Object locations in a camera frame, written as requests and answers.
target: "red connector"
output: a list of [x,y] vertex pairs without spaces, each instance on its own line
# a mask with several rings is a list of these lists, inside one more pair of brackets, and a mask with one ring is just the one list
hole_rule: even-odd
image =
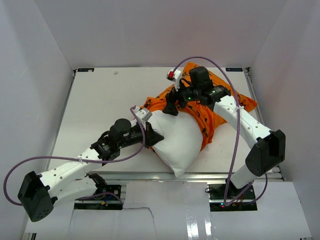
[[175,76],[175,73],[174,73],[173,71],[170,71],[170,72],[168,73],[168,79],[169,79],[169,80],[174,79],[174,76]]

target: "white cable tie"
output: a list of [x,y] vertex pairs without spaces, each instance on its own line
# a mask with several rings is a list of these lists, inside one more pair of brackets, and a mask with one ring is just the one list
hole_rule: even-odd
[[235,112],[237,112],[237,110],[242,110],[242,109],[245,109],[245,107],[244,106],[236,106],[235,108],[234,108],[234,110],[233,110],[233,113],[232,114],[234,114]]

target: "white table surface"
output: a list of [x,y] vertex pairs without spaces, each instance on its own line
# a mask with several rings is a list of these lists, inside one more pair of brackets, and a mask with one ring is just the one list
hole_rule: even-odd
[[[221,77],[217,68],[208,68]],[[166,79],[168,67],[101,67],[93,72],[77,72],[60,126],[53,156],[76,157],[109,130],[117,119],[133,119],[129,109],[142,106],[147,97],[156,97],[172,82]],[[251,96],[244,72],[227,72],[235,89]],[[256,111],[250,113],[257,119]],[[236,131],[229,125],[219,126],[211,144],[199,154],[187,173],[227,173],[233,154]],[[134,153],[139,145],[121,150],[120,157]],[[240,138],[235,172],[244,163],[250,149]],[[51,160],[49,169],[65,161]],[[172,173],[171,169],[150,149],[137,156],[107,164],[97,172]]]

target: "orange pillowcase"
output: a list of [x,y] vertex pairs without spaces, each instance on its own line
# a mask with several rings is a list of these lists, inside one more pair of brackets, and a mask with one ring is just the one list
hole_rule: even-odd
[[[199,67],[195,63],[188,62],[187,65],[184,67],[182,72],[182,77],[185,78],[187,81],[191,81],[189,76],[189,71],[191,69],[194,69],[195,67]],[[220,77],[213,74],[211,71],[209,71],[209,76],[211,81],[215,85],[222,85],[230,90],[232,93],[231,87],[229,84],[227,84],[225,81],[223,81]],[[166,90],[164,90],[159,96],[157,97],[148,97],[142,106],[142,108],[147,108],[149,111],[153,112],[156,110],[163,110],[167,104],[166,101],[166,94],[170,92],[170,90],[174,88],[174,85],[168,87]],[[239,99],[240,106],[244,106],[244,109],[247,112],[250,112],[253,110],[258,104],[252,100],[250,97],[244,96],[240,93],[237,94]],[[215,129],[220,126],[221,124],[226,123],[226,121],[211,111],[208,107],[203,106],[201,104],[197,104],[196,102],[189,102],[185,108],[181,108],[177,106],[177,109],[179,111],[188,113],[194,117],[194,119],[197,121],[199,128],[203,135],[203,141],[201,150],[205,148],[205,146],[212,142],[212,138],[214,137]]]

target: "white wall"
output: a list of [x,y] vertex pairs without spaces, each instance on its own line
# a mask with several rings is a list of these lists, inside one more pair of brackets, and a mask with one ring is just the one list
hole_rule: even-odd
[[263,117],[286,134],[281,170],[320,239],[320,1],[288,0],[252,65]]
[[[0,182],[23,159],[49,154],[72,81],[72,70],[33,0],[0,0]],[[44,161],[26,163],[9,179],[17,194],[25,174]],[[26,219],[0,191],[0,239],[17,240]]]
[[251,66],[286,0],[35,0],[72,69]]

